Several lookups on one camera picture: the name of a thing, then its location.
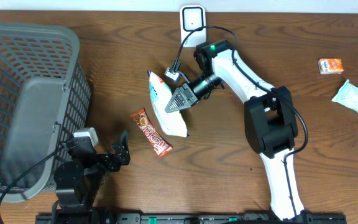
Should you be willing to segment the red brown candy bar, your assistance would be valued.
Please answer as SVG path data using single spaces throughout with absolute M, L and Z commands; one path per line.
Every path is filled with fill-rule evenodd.
M 131 118 L 135 121 L 138 128 L 143 132 L 150 145 L 153 147 L 155 153 L 159 157 L 163 157 L 173 150 L 172 145 L 164 140 L 164 138 L 157 132 L 154 125 L 147 116 L 144 108 L 136 113 L 131 114 Z

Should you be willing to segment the yellow red snack bag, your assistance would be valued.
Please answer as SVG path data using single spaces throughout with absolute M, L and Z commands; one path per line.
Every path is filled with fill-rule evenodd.
M 152 108 L 157 117 L 162 131 L 169 136 L 178 136 L 186 138 L 187 127 L 179 111 L 167 113 L 167 106 L 172 91 L 170 87 L 155 73 L 148 71 L 149 91 Z

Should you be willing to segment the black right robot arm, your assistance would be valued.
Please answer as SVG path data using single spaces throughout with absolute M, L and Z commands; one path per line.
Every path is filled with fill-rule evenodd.
M 245 135 L 249 146 L 264 163 L 271 194 L 270 207 L 280 220 L 294 219 L 304 206 L 293 165 L 298 114 L 290 91 L 263 81 L 226 40 L 199 44 L 193 56 L 202 74 L 175 90 L 165 112 L 191 108 L 218 85 L 226 83 L 244 105 Z

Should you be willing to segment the orange white small box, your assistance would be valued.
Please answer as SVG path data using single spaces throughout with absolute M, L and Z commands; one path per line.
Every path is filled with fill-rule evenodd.
M 341 74 L 344 71 L 339 58 L 321 58 L 318 60 L 318 67 L 322 75 Z

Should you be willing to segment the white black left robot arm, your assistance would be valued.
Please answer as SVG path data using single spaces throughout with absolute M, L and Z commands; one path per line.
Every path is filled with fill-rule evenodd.
M 98 143 L 94 128 L 79 129 L 66 141 L 71 161 L 60 165 L 53 176 L 58 200 L 52 223 L 114 223 L 109 209 L 94 208 L 93 203 L 104 179 L 130 163 L 128 133 L 121 133 L 112 152 L 98 154 L 94 148 Z

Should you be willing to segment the light blue wet wipes pack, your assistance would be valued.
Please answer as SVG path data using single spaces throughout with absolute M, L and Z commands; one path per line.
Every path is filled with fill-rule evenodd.
M 346 80 L 331 101 L 358 113 L 358 87 L 351 84 L 350 80 Z

